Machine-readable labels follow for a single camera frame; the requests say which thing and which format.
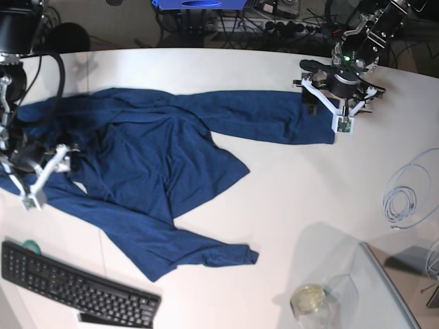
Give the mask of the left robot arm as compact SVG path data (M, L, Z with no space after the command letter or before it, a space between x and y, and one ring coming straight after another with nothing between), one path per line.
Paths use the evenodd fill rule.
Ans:
M302 102L314 110L318 103L332 114L333 132L352 133L355 115L370 111L371 103L386 89L366 78L390 45L406 16L420 13L427 1L360 1L357 27L336 32L331 63L301 60L304 71L294 85L302 88Z

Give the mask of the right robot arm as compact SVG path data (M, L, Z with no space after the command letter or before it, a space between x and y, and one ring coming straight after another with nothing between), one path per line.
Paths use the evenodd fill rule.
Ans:
M45 18L45 1L1 2L1 166L19 190L27 210L42 209L47 198L43 188L52 173L69 172L75 144L49 145L32 138L26 130L48 122L59 108L65 83L64 62L53 51L38 56L52 57L59 68L59 84L52 108L35 121L22 121L19 108L33 86L27 80L22 60L32 55Z

